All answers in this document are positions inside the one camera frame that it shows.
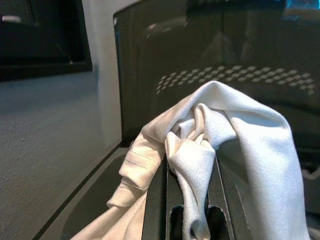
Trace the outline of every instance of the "white wall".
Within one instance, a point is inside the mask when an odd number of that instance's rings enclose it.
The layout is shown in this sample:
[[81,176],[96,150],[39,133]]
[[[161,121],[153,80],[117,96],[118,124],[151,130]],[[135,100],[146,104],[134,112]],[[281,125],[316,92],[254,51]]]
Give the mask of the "white wall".
[[94,71],[0,83],[0,239],[29,239],[121,141],[112,14],[83,0]]

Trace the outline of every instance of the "fabric fold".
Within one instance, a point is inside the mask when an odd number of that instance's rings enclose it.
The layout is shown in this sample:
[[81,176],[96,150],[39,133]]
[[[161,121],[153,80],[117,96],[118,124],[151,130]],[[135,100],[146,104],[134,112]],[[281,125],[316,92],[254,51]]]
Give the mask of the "fabric fold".
[[[253,213],[247,215],[254,223],[253,239],[309,240],[302,174],[289,124],[273,109],[217,81],[204,84],[142,128],[119,171],[121,184],[108,201],[106,213],[116,208],[124,218],[107,226],[103,237],[102,226],[93,222],[73,240],[140,240],[143,198],[165,153],[183,195],[183,239],[210,239],[204,204],[213,162],[219,146],[235,139],[245,158],[246,198],[252,204],[245,204],[244,211]],[[121,233],[111,238],[116,228]]]

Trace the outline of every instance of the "white towel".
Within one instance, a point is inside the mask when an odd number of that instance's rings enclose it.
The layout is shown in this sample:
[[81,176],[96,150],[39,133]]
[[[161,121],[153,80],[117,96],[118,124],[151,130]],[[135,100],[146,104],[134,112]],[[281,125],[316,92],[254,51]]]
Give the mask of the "white towel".
[[110,209],[72,240],[140,240],[147,190],[165,154],[183,194],[183,239],[209,240],[204,204],[213,162],[219,145],[234,139],[245,158],[251,204],[244,204],[244,211],[254,223],[253,239],[309,240],[289,124],[273,109],[217,81],[142,128],[120,168],[123,178],[107,203]]

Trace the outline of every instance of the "blue light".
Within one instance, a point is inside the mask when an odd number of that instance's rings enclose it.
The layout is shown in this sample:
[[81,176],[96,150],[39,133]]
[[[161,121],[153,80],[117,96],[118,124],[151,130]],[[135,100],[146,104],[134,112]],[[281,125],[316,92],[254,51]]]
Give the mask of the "blue light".
[[287,0],[288,9],[320,9],[320,0]]

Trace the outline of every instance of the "perforated pattern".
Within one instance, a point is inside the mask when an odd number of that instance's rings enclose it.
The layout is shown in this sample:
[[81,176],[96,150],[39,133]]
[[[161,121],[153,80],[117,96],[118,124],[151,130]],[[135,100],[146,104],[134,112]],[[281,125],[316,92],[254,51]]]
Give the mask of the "perforated pattern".
[[219,81],[226,84],[231,82],[252,84],[274,84],[286,86],[288,88],[298,88],[308,95],[315,93],[315,84],[310,73],[299,73],[297,70],[285,70],[283,68],[272,69],[270,67],[257,68],[256,66],[219,66],[218,68],[206,67],[204,69],[183,70],[172,72],[161,77],[156,88],[158,95],[165,89],[190,85],[196,83],[206,83],[209,81]]

